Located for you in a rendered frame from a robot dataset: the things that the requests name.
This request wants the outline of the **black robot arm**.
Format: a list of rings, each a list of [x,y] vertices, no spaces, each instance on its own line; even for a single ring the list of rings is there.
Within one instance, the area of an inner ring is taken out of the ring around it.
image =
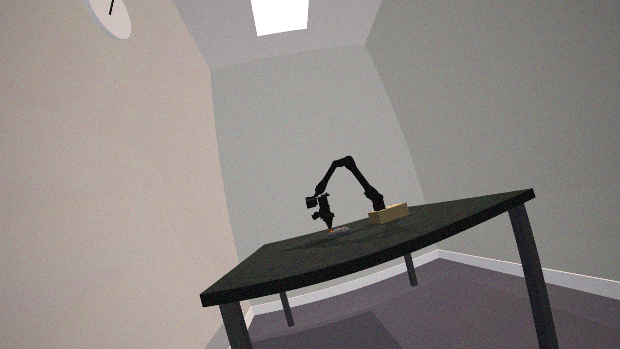
[[[365,177],[361,174],[361,172],[359,172],[357,166],[355,165],[354,158],[352,156],[346,156],[344,158],[341,158],[339,160],[335,160],[332,162],[332,165],[328,169],[328,172],[325,174],[323,180],[321,180],[320,183],[316,186],[316,193],[314,194],[314,196],[305,197],[307,208],[316,207],[316,205],[318,204],[319,206],[328,204],[327,196],[330,196],[330,194],[328,194],[327,192],[325,194],[323,193],[327,187],[327,183],[329,179],[331,178],[332,174],[335,171],[335,168],[343,167],[343,166],[345,166],[352,173],[354,173],[354,176],[358,179],[358,182],[365,189],[364,194],[366,198],[372,201],[374,211],[385,209],[386,207],[385,207],[385,202],[383,201],[383,195],[379,194],[378,191],[374,187],[369,185]],[[323,195],[321,195],[321,197],[318,197],[319,194],[323,194]],[[317,202],[317,199],[318,199],[318,202]],[[318,212],[317,211],[314,212],[314,214],[312,215],[312,218],[313,220],[316,220],[318,219],[318,217],[323,217],[323,215],[324,215],[323,210],[321,210],[320,208]]]

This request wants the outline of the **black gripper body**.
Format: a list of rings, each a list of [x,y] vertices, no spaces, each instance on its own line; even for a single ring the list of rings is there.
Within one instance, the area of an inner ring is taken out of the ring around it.
[[[319,207],[321,208],[321,210],[323,210],[323,213],[324,213],[323,217],[321,217],[321,220],[322,219],[327,220],[327,219],[330,219],[331,217],[335,217],[334,213],[330,211],[330,205],[324,204]]]

